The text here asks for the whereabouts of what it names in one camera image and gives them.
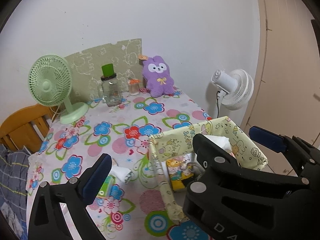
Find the yellow cartoon tissue pack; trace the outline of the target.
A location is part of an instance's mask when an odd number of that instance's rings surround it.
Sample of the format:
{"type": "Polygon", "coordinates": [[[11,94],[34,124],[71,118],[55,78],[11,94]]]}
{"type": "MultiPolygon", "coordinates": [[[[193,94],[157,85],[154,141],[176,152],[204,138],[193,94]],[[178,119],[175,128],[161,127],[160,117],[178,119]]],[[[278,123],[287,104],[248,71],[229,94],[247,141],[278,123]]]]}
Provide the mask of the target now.
{"type": "Polygon", "coordinates": [[[190,154],[171,158],[165,162],[171,188],[174,192],[183,191],[191,181],[195,180],[195,174],[189,165],[190,162],[190,154]]]}

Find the green orange tissue pack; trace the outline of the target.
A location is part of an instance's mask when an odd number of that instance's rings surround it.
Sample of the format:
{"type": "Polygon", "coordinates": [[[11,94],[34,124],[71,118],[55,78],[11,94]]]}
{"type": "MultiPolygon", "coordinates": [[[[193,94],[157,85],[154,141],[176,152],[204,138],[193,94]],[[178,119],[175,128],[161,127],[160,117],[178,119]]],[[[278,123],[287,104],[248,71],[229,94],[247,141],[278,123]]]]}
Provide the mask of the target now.
{"type": "Polygon", "coordinates": [[[115,177],[114,176],[107,176],[103,185],[101,186],[97,197],[98,198],[108,198],[110,196],[111,190],[113,185],[115,184],[115,177]]]}

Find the white cloth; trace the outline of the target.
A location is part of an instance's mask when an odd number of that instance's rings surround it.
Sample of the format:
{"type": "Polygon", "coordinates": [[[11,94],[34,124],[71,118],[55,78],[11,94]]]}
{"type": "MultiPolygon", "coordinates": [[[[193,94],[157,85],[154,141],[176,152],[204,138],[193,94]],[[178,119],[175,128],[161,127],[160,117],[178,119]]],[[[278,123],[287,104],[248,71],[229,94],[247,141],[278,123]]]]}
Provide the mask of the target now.
{"type": "Polygon", "coordinates": [[[114,165],[110,170],[110,174],[116,176],[122,183],[128,184],[133,172],[129,168],[114,165]]]}

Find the beige door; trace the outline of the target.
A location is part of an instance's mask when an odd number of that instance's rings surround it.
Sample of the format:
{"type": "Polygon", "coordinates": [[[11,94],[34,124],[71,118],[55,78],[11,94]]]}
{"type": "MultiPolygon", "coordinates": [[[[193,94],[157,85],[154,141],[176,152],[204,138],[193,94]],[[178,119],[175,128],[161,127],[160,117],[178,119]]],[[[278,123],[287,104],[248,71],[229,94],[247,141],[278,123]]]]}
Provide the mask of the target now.
{"type": "Polygon", "coordinates": [[[319,146],[319,50],[302,0],[258,0],[255,91],[242,121],[319,146]]]}

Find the yellow patterned storage box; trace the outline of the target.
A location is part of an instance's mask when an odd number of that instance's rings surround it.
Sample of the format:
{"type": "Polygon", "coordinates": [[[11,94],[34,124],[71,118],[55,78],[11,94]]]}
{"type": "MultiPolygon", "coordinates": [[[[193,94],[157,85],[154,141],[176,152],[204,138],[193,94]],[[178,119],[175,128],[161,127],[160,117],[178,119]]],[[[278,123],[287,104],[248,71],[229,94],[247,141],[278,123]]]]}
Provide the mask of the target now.
{"type": "Polygon", "coordinates": [[[241,167],[261,171],[268,164],[267,157],[258,146],[227,116],[150,136],[149,159],[153,165],[165,209],[169,219],[175,224],[185,222],[188,218],[183,213],[182,207],[175,201],[162,163],[193,152],[193,137],[200,133],[227,137],[236,161],[241,167]]]}

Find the grey plaid pillow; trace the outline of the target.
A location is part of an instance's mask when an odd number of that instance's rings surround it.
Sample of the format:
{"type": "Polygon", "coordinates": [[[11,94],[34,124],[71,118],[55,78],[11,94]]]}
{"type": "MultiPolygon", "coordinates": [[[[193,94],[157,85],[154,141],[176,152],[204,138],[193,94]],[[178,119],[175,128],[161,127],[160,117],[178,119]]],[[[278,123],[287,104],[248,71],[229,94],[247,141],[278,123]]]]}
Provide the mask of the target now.
{"type": "Polygon", "coordinates": [[[1,213],[19,239],[27,239],[27,173],[30,153],[1,144],[1,213]]]}

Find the white standing fan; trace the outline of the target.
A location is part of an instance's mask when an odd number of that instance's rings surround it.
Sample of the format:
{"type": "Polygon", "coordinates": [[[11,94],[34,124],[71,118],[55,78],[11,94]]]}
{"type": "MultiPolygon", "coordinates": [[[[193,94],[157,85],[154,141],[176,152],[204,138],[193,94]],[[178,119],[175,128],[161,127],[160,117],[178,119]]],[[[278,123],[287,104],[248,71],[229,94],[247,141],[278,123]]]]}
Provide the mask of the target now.
{"type": "Polygon", "coordinates": [[[243,69],[235,69],[229,73],[218,69],[211,82],[218,88],[216,93],[217,116],[221,106],[236,111],[246,105],[254,91],[252,77],[243,69]]]}

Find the floral tablecloth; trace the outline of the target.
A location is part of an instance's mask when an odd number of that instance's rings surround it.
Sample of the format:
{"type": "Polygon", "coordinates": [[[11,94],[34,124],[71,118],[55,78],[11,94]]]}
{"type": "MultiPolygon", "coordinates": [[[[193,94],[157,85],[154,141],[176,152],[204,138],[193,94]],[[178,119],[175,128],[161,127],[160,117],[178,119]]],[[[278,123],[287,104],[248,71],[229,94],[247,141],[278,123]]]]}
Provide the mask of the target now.
{"type": "Polygon", "coordinates": [[[68,125],[55,122],[38,152],[29,159],[27,209],[44,181],[54,185],[81,176],[103,153],[129,168],[128,184],[116,176],[108,198],[96,198],[87,211],[106,239],[208,239],[194,223],[173,223],[165,210],[148,156],[148,137],[209,120],[181,90],[153,98],[147,92],[124,94],[118,106],[101,99],[68,125]]]}

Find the wooden bed headboard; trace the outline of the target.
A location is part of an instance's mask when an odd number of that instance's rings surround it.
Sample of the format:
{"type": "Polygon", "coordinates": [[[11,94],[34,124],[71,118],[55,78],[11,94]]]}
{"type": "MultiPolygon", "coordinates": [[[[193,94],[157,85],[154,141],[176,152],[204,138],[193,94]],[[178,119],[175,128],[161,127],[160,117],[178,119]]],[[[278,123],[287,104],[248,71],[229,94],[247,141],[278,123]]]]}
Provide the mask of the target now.
{"type": "Polygon", "coordinates": [[[56,109],[36,104],[16,111],[1,124],[1,144],[12,151],[26,147],[37,152],[43,143],[41,138],[49,132],[47,118],[53,118],[56,109]]]}

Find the purple plush bunny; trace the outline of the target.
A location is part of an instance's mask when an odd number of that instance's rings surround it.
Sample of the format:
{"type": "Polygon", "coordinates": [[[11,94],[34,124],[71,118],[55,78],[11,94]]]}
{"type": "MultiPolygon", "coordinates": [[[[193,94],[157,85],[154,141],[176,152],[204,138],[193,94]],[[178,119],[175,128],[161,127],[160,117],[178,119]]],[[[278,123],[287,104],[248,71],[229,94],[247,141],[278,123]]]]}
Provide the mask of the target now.
{"type": "Polygon", "coordinates": [[[144,60],[142,75],[153,98],[174,94],[174,80],[170,76],[170,68],[161,56],[144,60]]]}

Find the cotton swab container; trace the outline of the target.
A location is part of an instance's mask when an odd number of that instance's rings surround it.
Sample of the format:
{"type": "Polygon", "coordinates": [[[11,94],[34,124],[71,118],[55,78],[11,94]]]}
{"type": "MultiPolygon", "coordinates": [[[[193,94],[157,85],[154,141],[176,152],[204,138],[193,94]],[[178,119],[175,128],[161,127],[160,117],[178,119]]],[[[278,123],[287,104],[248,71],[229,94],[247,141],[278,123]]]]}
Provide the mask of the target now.
{"type": "Polygon", "coordinates": [[[128,78],[128,89],[129,89],[129,94],[134,96],[138,95],[140,93],[140,81],[138,79],[133,79],[133,78],[128,78]]]}

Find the glass mason jar mug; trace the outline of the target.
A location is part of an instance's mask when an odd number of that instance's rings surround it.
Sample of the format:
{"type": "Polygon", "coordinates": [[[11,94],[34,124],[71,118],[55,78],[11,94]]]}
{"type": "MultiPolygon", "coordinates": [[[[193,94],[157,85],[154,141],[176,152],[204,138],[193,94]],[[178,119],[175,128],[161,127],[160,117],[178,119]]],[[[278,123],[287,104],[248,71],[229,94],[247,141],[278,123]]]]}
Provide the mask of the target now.
{"type": "Polygon", "coordinates": [[[98,85],[99,98],[103,99],[108,107],[121,104],[122,95],[118,86],[117,75],[102,76],[101,83],[98,85]]]}

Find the green cup on jar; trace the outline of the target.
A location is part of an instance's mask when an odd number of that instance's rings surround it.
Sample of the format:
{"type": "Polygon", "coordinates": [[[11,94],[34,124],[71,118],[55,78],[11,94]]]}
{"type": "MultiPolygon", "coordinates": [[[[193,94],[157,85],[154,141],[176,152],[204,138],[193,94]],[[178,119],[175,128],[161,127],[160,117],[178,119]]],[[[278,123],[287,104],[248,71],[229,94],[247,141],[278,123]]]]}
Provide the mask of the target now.
{"type": "Polygon", "coordinates": [[[114,66],[112,63],[109,63],[109,64],[105,64],[101,67],[101,70],[103,72],[103,76],[104,77],[110,77],[112,75],[115,74],[114,72],[114,66]]]}

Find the green desk fan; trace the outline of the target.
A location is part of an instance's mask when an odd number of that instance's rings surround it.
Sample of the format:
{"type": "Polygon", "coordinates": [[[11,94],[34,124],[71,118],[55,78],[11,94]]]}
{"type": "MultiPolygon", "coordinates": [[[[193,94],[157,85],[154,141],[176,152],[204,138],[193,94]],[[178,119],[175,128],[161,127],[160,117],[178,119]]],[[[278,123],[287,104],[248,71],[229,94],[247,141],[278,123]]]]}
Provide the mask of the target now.
{"type": "Polygon", "coordinates": [[[29,71],[28,88],[32,97],[43,106],[64,104],[61,124],[71,124],[89,110],[85,102],[71,103],[72,73],[68,62],[60,56],[44,55],[37,59],[29,71]]]}

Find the green patterned board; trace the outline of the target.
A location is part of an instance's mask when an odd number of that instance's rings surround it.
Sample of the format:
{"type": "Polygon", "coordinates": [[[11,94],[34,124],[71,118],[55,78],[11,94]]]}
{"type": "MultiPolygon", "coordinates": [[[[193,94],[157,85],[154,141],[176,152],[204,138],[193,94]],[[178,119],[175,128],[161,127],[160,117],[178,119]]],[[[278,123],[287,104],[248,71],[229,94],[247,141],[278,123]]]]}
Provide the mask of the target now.
{"type": "Polygon", "coordinates": [[[72,72],[72,103],[89,102],[99,98],[98,87],[102,76],[116,74],[121,92],[127,92],[128,80],[136,79],[143,85],[140,38],[107,43],[85,49],[65,57],[72,72]]]}

